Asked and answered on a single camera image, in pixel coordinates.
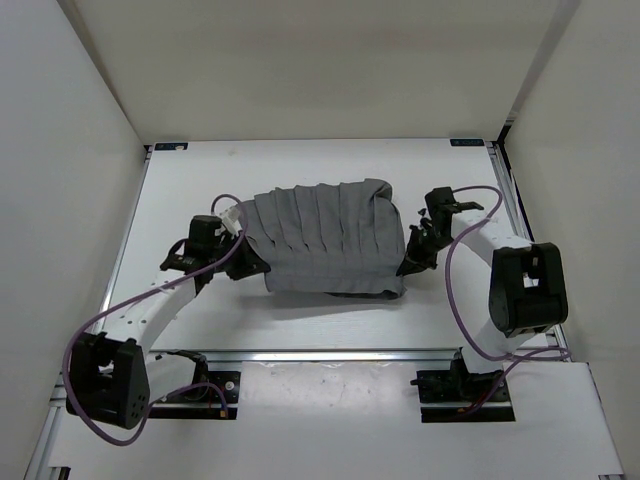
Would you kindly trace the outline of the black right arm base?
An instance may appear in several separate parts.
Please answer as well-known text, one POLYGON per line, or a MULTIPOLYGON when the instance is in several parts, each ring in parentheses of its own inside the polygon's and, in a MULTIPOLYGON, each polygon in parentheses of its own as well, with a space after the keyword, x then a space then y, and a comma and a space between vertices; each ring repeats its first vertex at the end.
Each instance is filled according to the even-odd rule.
POLYGON ((417 388, 424 424, 516 420, 504 371, 470 373, 460 353, 447 370, 418 370, 410 385, 417 388))

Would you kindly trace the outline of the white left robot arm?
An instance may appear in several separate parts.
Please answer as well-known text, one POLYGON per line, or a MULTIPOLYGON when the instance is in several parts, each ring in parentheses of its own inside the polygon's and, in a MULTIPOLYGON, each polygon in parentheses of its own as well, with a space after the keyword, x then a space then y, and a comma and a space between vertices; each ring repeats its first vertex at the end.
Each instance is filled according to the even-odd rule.
POLYGON ((98 333, 82 327, 73 335, 63 359, 68 412, 119 445, 102 427, 141 432, 159 401, 216 397, 225 404, 204 355, 180 349, 154 355, 151 349, 217 273, 241 280, 269 270, 243 236, 176 242, 148 291, 106 310, 116 317, 112 324, 98 333))

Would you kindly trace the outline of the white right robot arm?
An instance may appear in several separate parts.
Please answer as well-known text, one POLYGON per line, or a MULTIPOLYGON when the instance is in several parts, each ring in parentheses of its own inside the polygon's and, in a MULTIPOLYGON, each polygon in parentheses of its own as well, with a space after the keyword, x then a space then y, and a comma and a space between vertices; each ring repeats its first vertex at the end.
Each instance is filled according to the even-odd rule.
POLYGON ((501 198, 485 208, 456 199, 456 193, 439 187, 426 194, 426 206, 419 212, 419 223, 410 228, 397 273, 407 276, 433 270, 439 253, 446 254, 447 300, 465 339, 460 350, 464 365, 450 373, 449 387, 458 398, 470 400, 484 389, 484 374, 520 360, 517 351, 522 344, 566 321, 568 301, 561 253, 555 244, 507 233, 495 217, 501 198), (452 264, 459 246, 470 249, 490 269, 486 318, 465 321, 456 304, 452 264))

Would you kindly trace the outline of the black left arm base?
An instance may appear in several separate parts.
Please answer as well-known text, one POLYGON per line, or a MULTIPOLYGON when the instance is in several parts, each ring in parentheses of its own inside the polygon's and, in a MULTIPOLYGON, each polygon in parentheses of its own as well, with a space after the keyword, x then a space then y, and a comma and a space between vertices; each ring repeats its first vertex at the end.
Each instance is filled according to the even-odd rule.
POLYGON ((155 355, 146 372, 150 418, 237 419, 240 371, 214 370, 204 354, 177 350, 155 355))

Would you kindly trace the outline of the grey pleated skirt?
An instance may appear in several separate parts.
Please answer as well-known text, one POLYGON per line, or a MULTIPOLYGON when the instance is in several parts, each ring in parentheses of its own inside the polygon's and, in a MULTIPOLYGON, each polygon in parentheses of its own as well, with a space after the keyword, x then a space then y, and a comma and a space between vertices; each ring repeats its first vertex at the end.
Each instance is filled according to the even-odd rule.
POLYGON ((275 188, 244 204, 246 238, 269 265, 271 293, 397 299, 405 255, 401 215, 385 180, 275 188))

